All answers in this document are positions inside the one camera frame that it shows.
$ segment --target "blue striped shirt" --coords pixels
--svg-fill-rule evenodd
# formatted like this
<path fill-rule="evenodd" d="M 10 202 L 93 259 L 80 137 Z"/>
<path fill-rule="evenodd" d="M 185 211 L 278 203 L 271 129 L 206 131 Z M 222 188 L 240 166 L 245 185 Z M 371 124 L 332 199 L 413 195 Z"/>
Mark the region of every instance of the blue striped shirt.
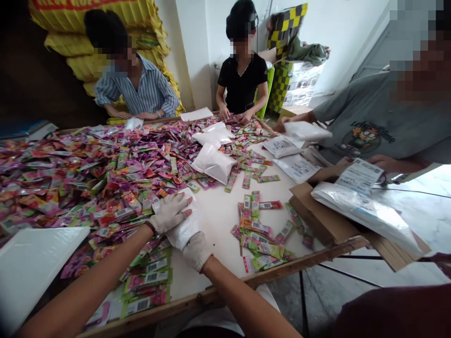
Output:
<path fill-rule="evenodd" d="M 156 113 L 162 109 L 163 118 L 175 116 L 179 99 L 168 81 L 149 60 L 139 56 L 142 75 L 136 91 L 126 72 L 105 72 L 95 85 L 94 91 L 99 106 L 113 104 L 122 94 L 130 114 Z"/>

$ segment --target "green cloth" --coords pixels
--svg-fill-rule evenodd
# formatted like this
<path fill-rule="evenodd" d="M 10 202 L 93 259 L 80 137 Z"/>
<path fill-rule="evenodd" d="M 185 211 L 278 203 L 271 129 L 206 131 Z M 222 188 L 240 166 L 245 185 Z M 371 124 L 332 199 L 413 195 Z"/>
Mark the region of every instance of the green cloth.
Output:
<path fill-rule="evenodd" d="M 291 42 L 288 60 L 309 61 L 315 67 L 322 65 L 329 58 L 326 48 L 320 44 L 313 44 L 303 47 L 299 36 L 295 36 Z"/>

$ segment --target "cardboard box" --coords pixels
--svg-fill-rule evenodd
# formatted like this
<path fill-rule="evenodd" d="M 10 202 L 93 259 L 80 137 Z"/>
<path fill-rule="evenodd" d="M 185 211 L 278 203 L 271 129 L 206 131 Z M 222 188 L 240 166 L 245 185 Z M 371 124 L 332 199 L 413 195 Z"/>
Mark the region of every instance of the cardboard box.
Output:
<path fill-rule="evenodd" d="M 306 114 L 311 112 L 313 109 L 308 108 L 306 106 L 290 106 L 290 107 L 284 107 L 282 108 L 279 116 L 279 121 L 282 117 L 293 117 L 301 114 Z"/>
<path fill-rule="evenodd" d="M 316 201 L 311 196 L 315 181 L 311 184 L 305 182 L 291 188 L 290 191 L 293 196 L 289 202 L 322 244 L 325 246 L 339 244 L 354 236 L 361 235 L 377 250 L 394 272 L 421 258 L 415 257 L 398 244 Z M 422 252 L 424 254 L 429 253 L 431 249 L 428 245 L 414 232 L 413 235 Z"/>

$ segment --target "hand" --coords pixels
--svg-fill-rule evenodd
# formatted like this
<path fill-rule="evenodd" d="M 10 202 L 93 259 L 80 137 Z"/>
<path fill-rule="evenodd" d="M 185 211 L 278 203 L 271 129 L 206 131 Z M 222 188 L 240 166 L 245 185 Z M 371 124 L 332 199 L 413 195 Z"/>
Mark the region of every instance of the hand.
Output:
<path fill-rule="evenodd" d="M 141 120 L 156 120 L 158 118 L 157 113 L 141 113 L 136 115 L 135 117 L 140 118 Z"/>
<path fill-rule="evenodd" d="M 150 223 L 154 226 L 158 235 L 162 235 L 176 227 L 193 212 L 191 209 L 181 212 L 183 208 L 193 201 L 192 197 L 184 200 L 183 196 L 185 196 L 184 193 L 173 194 L 160 200 L 160 211 L 150 218 Z"/>
<path fill-rule="evenodd" d="M 202 267 L 210 256 L 211 250 L 202 231 L 194 234 L 183 249 L 183 257 L 187 261 L 188 266 L 197 272 L 201 272 Z"/>
<path fill-rule="evenodd" d="M 252 119 L 252 116 L 253 116 L 253 115 L 254 115 L 254 114 L 253 114 L 252 112 L 246 111 L 246 112 L 243 114 L 243 117 L 242 117 L 242 119 L 240 120 L 240 123 L 241 123 L 241 124 L 248 124 L 249 121 Z"/>
<path fill-rule="evenodd" d="M 227 121 L 230 118 L 230 112 L 225 105 L 219 107 L 219 118 L 221 121 Z"/>
<path fill-rule="evenodd" d="M 129 114 L 129 113 L 126 113 L 126 112 L 116 111 L 116 112 L 110 112 L 109 114 L 111 115 L 111 117 L 121 118 L 121 119 L 125 119 L 125 120 L 128 120 L 129 118 L 132 118 L 132 115 Z"/>
<path fill-rule="evenodd" d="M 400 172 L 399 171 L 399 162 L 398 160 L 392 159 L 391 157 L 377 154 L 370 157 L 367 162 L 374 164 L 375 166 L 381 168 L 387 173 L 392 172 Z"/>
<path fill-rule="evenodd" d="M 275 132 L 284 133 L 285 126 L 283 124 L 290 121 L 291 121 L 290 117 L 284 116 L 279 120 L 279 122 L 277 122 L 276 126 L 272 130 L 274 130 Z"/>

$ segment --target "glove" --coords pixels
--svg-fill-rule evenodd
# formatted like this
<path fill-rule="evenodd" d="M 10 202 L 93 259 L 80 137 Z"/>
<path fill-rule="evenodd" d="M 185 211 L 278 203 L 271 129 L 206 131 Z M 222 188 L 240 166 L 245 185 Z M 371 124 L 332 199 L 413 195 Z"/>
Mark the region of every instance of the glove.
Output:
<path fill-rule="evenodd" d="M 183 249 L 183 257 L 187 261 L 188 266 L 197 272 L 201 272 L 202 267 L 210 256 L 211 250 L 202 231 L 194 234 Z"/>
<path fill-rule="evenodd" d="M 158 235 L 168 232 L 185 219 L 185 214 L 181 210 L 189 204 L 189 201 L 184 200 L 183 197 L 183 194 L 173 194 L 160 200 L 158 214 L 153 215 L 149 220 Z"/>

